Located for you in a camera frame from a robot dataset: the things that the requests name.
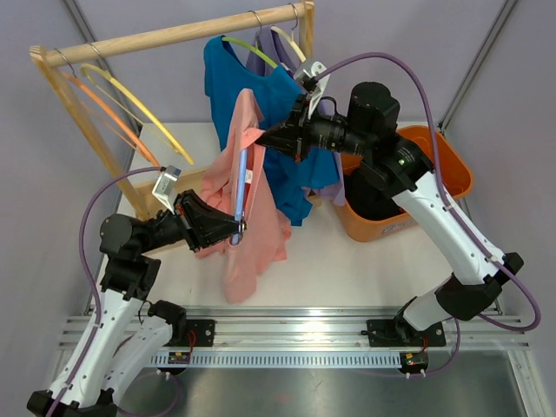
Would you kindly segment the wooden tray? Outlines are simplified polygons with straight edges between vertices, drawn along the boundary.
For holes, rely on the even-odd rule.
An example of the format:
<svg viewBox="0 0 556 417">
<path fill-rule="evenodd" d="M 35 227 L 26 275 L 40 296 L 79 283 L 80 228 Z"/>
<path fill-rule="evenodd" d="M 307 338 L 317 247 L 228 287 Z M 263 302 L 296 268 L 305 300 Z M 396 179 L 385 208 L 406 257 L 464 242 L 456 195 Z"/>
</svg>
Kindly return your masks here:
<svg viewBox="0 0 556 417">
<path fill-rule="evenodd" d="M 164 179 L 139 184 L 136 191 L 146 204 L 149 218 L 167 209 L 174 211 L 175 200 L 184 191 L 193 189 L 196 193 L 199 193 L 205 171 L 205 168 L 188 171 L 182 173 L 176 179 L 170 179 L 167 175 L 164 175 Z"/>
</svg>

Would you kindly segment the black t shirt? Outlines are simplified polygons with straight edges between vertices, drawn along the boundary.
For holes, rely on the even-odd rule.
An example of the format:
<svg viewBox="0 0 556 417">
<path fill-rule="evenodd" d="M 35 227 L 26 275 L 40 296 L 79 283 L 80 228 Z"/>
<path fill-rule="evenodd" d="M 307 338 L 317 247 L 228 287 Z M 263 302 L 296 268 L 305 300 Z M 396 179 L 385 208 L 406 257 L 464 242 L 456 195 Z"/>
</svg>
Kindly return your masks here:
<svg viewBox="0 0 556 417">
<path fill-rule="evenodd" d="M 372 187 L 359 169 L 344 175 L 345 197 L 351 209 L 369 221 L 382 221 L 400 215 L 402 210 Z"/>
</svg>

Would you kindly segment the cream clothes hanger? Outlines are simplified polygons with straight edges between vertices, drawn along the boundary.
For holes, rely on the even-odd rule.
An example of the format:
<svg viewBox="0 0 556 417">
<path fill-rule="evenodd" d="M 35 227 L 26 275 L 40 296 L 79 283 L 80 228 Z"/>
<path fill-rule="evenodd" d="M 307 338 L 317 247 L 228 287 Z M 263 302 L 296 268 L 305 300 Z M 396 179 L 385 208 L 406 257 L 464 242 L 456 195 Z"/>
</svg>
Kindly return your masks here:
<svg viewBox="0 0 556 417">
<path fill-rule="evenodd" d="M 295 29 L 299 25 L 299 14 L 298 14 L 298 11 L 297 11 L 297 9 L 296 9 L 296 7 L 293 3 L 291 3 L 290 6 L 292 7 L 293 12 L 295 14 L 295 26 L 291 29 L 290 33 L 288 34 L 285 30 L 279 28 L 276 25 L 271 25 L 270 30 L 273 31 L 274 33 L 278 34 L 289 45 L 291 50 L 298 57 L 299 61 L 301 63 L 304 63 L 307 58 L 306 58 L 305 54 L 303 53 L 303 51 L 301 50 L 301 47 L 295 41 Z"/>
</svg>

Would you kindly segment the green clothes hanger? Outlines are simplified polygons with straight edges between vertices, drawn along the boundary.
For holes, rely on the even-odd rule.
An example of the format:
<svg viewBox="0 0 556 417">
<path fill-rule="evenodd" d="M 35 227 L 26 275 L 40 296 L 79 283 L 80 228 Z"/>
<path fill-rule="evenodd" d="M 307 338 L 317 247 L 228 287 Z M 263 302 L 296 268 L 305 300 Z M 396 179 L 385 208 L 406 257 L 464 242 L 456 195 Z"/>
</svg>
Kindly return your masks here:
<svg viewBox="0 0 556 417">
<path fill-rule="evenodd" d="M 255 56 L 258 56 L 265 64 L 267 64 L 273 70 L 275 70 L 278 67 L 278 64 L 273 59 L 271 59 L 269 56 L 267 56 L 265 53 L 263 53 L 260 49 L 258 49 L 256 46 L 254 46 L 250 43 L 246 43 L 246 42 L 242 41 L 241 39 L 231 37 L 231 36 L 223 36 L 222 40 L 223 40 L 223 42 L 234 43 L 234 44 L 242 46 L 244 49 L 253 53 Z"/>
</svg>

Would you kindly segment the orange clothes hanger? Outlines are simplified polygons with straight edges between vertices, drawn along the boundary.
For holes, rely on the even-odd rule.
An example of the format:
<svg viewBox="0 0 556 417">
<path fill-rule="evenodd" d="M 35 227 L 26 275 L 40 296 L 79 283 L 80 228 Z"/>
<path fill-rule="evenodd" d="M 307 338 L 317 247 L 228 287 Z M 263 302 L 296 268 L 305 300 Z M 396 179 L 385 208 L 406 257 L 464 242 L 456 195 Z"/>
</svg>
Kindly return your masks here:
<svg viewBox="0 0 556 417">
<path fill-rule="evenodd" d="M 97 106 L 102 109 L 107 116 L 109 116 L 114 123 L 119 127 L 117 130 L 112 126 L 103 116 L 100 116 L 95 110 L 89 107 L 85 102 L 82 104 L 85 106 L 86 110 L 96 116 L 101 122 L 108 126 L 114 133 L 116 133 L 121 139 L 123 139 L 136 153 L 140 154 L 143 159 L 149 162 L 152 166 L 159 166 L 160 163 L 156 159 L 155 155 L 150 151 L 148 146 L 140 139 L 139 135 L 141 129 L 146 127 L 148 131 L 153 133 L 163 143 L 170 145 L 170 141 L 173 136 L 165 130 L 165 126 L 160 123 L 160 121 L 152 114 L 152 112 L 122 83 L 120 83 L 112 74 L 103 67 L 96 66 L 94 64 L 83 63 L 80 67 L 81 77 L 87 78 L 90 83 L 92 83 L 99 91 L 101 91 L 106 97 L 108 97 L 117 107 L 119 107 L 124 113 L 126 113 L 131 119 L 136 122 L 136 129 L 132 129 L 123 119 L 90 87 L 88 87 L 84 82 L 82 82 L 70 62 L 70 60 L 60 51 L 56 49 L 56 52 L 64 60 L 64 62 L 70 66 L 72 75 L 63 73 L 63 76 L 69 80 L 71 83 L 75 84 L 84 94 L 86 94 Z M 97 74 L 107 84 L 119 92 L 119 96 L 111 95 L 106 89 L 104 89 L 100 83 L 95 79 L 94 74 Z M 132 103 L 138 110 L 140 110 L 159 130 L 156 133 L 153 128 L 149 127 L 148 124 L 141 120 L 130 108 L 129 104 Z"/>
</svg>

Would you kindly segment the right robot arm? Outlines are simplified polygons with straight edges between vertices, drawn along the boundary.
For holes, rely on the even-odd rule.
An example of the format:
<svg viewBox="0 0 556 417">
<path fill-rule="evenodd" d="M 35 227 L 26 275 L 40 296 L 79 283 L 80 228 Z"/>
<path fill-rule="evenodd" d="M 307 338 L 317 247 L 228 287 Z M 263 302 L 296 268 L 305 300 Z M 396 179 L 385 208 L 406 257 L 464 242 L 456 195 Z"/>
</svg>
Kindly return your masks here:
<svg viewBox="0 0 556 417">
<path fill-rule="evenodd" d="M 419 346 L 432 326 L 482 314 L 524 262 L 516 253 L 503 253 L 473 225 L 436 177 L 436 164 L 397 133 L 400 104 L 390 90 L 376 82 L 357 84 L 346 116 L 321 116 L 310 109 L 311 99 L 299 95 L 288 118 L 267 129 L 258 144 L 297 162 L 312 148 L 360 157 L 367 183 L 410 214 L 453 269 L 437 288 L 408 301 L 369 334 L 383 345 Z"/>
</svg>

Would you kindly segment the blue t shirt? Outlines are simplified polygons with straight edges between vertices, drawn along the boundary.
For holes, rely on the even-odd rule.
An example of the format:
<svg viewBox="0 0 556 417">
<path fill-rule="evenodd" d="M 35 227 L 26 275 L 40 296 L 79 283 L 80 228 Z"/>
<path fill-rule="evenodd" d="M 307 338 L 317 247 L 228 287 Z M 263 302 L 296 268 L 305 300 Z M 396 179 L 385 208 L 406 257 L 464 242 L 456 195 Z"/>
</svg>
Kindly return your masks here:
<svg viewBox="0 0 556 417">
<path fill-rule="evenodd" d="M 255 94 L 263 120 L 260 128 L 265 130 L 263 141 L 267 144 L 264 170 L 276 207 L 300 227 L 308 217 L 312 203 L 308 201 L 310 190 L 323 199 L 344 201 L 341 159 L 330 150 L 311 148 L 307 157 L 296 162 L 292 153 L 286 155 L 268 146 L 271 137 L 280 133 L 275 143 L 295 142 L 292 129 L 282 129 L 301 94 L 299 86 L 281 66 L 269 76 L 260 76 L 240 63 L 229 42 L 222 36 L 214 38 L 204 48 L 205 95 L 210 100 L 212 121 L 219 138 L 220 148 L 225 149 L 228 131 L 236 99 L 243 89 Z"/>
</svg>

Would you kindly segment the light blue clothes hanger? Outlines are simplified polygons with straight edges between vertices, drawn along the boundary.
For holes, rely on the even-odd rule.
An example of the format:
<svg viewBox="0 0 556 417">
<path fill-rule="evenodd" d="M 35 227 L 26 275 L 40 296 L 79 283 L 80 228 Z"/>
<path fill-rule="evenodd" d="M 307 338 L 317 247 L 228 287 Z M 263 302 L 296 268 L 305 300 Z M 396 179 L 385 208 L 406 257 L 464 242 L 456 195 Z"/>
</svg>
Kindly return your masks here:
<svg viewBox="0 0 556 417">
<path fill-rule="evenodd" d="M 235 212 L 234 212 L 234 218 L 239 223 L 239 226 L 238 226 L 238 232 L 231 237 L 230 243 L 232 246 L 236 246 L 240 243 L 245 229 L 243 205 L 244 205 L 244 197 L 245 197 L 247 161 L 248 161 L 248 150 L 242 149 L 239 154 L 237 190 L 236 190 L 236 201 L 235 201 Z"/>
</svg>

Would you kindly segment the wooden clothes rack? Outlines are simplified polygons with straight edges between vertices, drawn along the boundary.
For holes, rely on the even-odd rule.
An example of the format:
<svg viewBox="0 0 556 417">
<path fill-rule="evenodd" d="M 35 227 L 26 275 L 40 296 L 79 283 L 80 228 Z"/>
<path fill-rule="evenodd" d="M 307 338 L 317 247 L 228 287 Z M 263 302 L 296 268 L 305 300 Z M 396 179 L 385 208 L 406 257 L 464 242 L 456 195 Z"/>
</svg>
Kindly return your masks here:
<svg viewBox="0 0 556 417">
<path fill-rule="evenodd" d="M 30 47 L 31 61 L 50 84 L 58 99 L 76 126 L 95 151 L 109 174 L 116 178 L 123 168 L 90 119 L 77 95 L 59 69 L 61 66 L 85 63 L 97 57 L 108 58 L 132 52 L 150 50 L 175 43 L 188 42 L 204 37 L 247 30 L 259 25 L 297 20 L 301 50 L 313 54 L 314 2 L 300 1 L 270 9 L 247 11 L 227 17 L 217 17 L 196 23 L 187 23 L 165 29 L 152 30 L 129 36 L 120 36 L 95 43 L 84 43 L 62 50 L 47 50 L 41 45 Z"/>
</svg>

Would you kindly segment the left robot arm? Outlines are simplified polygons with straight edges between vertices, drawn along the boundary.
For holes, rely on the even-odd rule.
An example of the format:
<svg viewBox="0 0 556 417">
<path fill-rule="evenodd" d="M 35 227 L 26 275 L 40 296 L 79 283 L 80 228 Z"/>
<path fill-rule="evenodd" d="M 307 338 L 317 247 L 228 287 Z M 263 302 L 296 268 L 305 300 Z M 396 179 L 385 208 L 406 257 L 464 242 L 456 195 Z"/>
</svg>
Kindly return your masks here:
<svg viewBox="0 0 556 417">
<path fill-rule="evenodd" d="M 179 194 L 171 209 L 146 221 L 114 214 L 100 229 L 100 250 L 108 263 L 94 316 L 65 369 L 43 391 L 30 396 L 35 416 L 114 416 L 118 403 L 145 366 L 165 345 L 176 346 L 190 330 L 187 313 L 169 301 L 154 303 L 140 329 L 123 334 L 152 289 L 161 261 L 147 254 L 185 242 L 198 252 L 239 235 L 241 216 L 210 207 L 193 190 Z"/>
</svg>

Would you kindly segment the orange plastic basket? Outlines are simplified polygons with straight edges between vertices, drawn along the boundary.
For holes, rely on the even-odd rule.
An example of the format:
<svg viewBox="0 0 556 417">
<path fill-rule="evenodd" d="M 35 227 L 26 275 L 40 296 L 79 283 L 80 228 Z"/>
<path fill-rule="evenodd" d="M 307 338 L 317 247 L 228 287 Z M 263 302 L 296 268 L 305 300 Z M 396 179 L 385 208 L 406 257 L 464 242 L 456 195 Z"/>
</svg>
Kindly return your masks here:
<svg viewBox="0 0 556 417">
<path fill-rule="evenodd" d="M 405 125 L 398 128 L 397 132 L 415 142 L 427 157 L 433 160 L 433 144 L 427 126 Z M 473 187 L 472 172 L 441 133 L 437 132 L 436 138 L 442 181 L 453 199 L 458 201 L 467 196 Z M 359 216 L 349 202 L 340 207 L 336 206 L 334 210 L 347 235 L 356 242 L 372 242 L 416 225 L 416 221 L 401 209 L 398 215 L 379 221 Z"/>
</svg>

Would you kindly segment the aluminium mounting rail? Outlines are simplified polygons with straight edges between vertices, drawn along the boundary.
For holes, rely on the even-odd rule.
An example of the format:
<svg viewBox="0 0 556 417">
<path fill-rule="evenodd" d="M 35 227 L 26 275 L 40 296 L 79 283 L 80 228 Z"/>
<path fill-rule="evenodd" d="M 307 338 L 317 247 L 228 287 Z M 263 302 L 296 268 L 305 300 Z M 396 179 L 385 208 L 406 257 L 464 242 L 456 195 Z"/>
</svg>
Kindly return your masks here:
<svg viewBox="0 0 556 417">
<path fill-rule="evenodd" d="M 186 320 L 191 334 L 159 347 L 146 367 L 395 369 L 418 354 L 530 348 L 525 334 L 482 319 L 436 324 L 405 343 L 385 309 L 189 308 Z"/>
</svg>

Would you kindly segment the lavender t shirt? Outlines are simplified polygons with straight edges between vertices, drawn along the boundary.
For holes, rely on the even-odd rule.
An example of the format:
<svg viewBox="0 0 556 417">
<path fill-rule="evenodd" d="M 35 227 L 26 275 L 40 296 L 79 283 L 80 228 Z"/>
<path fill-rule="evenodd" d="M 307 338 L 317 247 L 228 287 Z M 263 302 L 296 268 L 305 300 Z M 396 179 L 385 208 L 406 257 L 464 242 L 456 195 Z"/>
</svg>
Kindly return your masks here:
<svg viewBox="0 0 556 417">
<path fill-rule="evenodd" d="M 255 46 L 273 59 L 277 64 L 280 64 L 289 76 L 293 76 L 297 67 L 301 63 L 289 45 L 278 34 L 270 30 L 270 26 L 264 27 L 261 32 L 255 36 Z M 248 54 L 246 68 L 261 76 L 268 76 L 273 70 L 258 56 L 255 56 L 251 52 Z M 306 197 L 315 194 L 322 200 L 329 200 L 334 205 L 341 207 L 344 206 L 346 202 L 345 189 L 341 158 L 336 153 L 334 153 L 334 164 L 339 176 L 338 182 L 328 185 L 323 189 L 309 189 L 307 187 L 303 187 L 302 189 L 305 191 Z"/>
</svg>

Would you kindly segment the pink t shirt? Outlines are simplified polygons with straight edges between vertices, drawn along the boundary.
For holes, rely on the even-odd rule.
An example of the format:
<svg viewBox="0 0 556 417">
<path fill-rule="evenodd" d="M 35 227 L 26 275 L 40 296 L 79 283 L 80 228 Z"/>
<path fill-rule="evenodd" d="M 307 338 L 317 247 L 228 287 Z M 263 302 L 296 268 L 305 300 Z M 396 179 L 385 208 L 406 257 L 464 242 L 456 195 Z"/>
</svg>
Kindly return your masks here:
<svg viewBox="0 0 556 417">
<path fill-rule="evenodd" d="M 256 291 L 258 276 L 274 261 L 287 258 L 286 241 L 291 236 L 290 220 L 275 206 L 263 163 L 264 147 L 255 143 L 263 131 L 262 112 L 251 89 L 243 89 L 235 102 L 228 131 L 228 144 L 205 171 L 201 198 L 222 212 L 235 212 L 239 154 L 248 150 L 243 214 L 247 229 L 240 243 L 229 240 L 206 248 L 196 255 L 201 259 L 213 253 L 227 256 L 222 287 L 227 302 L 246 301 Z"/>
</svg>

